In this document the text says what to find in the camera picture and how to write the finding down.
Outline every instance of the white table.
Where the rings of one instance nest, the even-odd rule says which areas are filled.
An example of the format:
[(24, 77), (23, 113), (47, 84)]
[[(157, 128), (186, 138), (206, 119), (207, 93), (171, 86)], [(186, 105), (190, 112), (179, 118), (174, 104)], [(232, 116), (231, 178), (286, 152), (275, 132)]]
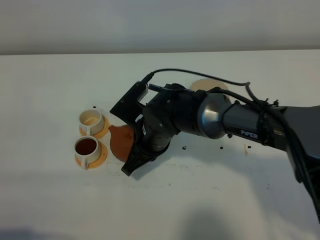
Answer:
[[(127, 177), (108, 133), (104, 164), (76, 165), (79, 113), (97, 106), (122, 125), (111, 107), (134, 82), (168, 67), (250, 81), (256, 96), (283, 106), (320, 104), (319, 50), (0, 56), (0, 239), (319, 239), (286, 153), (239, 137), (181, 133)], [(198, 79), (166, 72), (152, 83), (189, 87)]]

